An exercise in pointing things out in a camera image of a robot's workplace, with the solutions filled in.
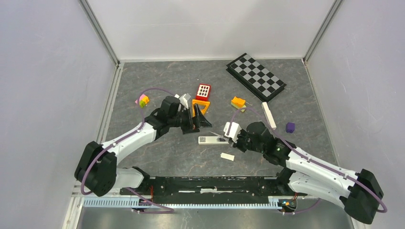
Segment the white battery cover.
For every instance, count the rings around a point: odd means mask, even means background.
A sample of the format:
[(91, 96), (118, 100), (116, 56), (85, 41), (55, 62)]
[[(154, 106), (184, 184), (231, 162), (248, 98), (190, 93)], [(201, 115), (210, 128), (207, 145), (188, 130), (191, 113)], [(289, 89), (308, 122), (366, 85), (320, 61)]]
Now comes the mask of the white battery cover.
[(227, 154), (227, 153), (221, 153), (220, 158), (230, 160), (230, 161), (234, 161), (234, 155)]

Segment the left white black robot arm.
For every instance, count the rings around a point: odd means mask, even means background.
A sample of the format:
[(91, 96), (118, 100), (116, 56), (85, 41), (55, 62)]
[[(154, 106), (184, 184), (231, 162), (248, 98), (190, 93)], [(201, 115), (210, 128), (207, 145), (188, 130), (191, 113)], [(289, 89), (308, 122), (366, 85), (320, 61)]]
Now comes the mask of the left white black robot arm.
[(144, 121), (125, 134), (99, 144), (88, 143), (75, 170), (83, 195), (104, 196), (115, 188), (131, 187), (138, 194), (149, 191), (148, 174), (139, 168), (118, 168), (118, 164), (140, 147), (152, 143), (170, 128), (180, 128), (183, 134), (197, 133), (212, 127), (198, 105), (189, 107), (187, 100), (167, 96)]

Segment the white remote control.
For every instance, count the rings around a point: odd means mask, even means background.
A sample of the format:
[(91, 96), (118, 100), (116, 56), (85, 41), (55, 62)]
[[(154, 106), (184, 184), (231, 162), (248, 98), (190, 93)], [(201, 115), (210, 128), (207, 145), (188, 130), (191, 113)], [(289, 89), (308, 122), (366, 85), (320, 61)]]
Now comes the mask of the white remote control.
[(275, 120), (273, 118), (273, 115), (272, 115), (272, 113), (271, 113), (271, 111), (270, 111), (270, 109), (268, 107), (267, 102), (263, 102), (261, 104), (261, 106), (262, 106), (262, 109), (263, 109), (263, 112), (264, 112), (264, 115), (265, 115), (265, 118), (266, 118), (267, 122), (269, 123), (270, 127), (275, 130), (277, 128), (277, 125), (276, 125), (276, 122), (275, 122)]
[(218, 136), (200, 136), (198, 138), (199, 145), (227, 145), (227, 140)]

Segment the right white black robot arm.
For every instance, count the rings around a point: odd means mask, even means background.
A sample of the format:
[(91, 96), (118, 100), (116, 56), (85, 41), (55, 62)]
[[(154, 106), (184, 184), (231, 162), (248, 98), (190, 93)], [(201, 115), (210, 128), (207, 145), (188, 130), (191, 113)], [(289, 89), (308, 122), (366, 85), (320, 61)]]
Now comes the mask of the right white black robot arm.
[(386, 212), (386, 208), (379, 209), (384, 194), (369, 170), (355, 172), (323, 161), (293, 143), (273, 137), (263, 122), (253, 122), (246, 129), (227, 122), (224, 136), (240, 151), (261, 153), (269, 163), (283, 167), (276, 181), (282, 195), (292, 191), (326, 200), (369, 225), (376, 213)]

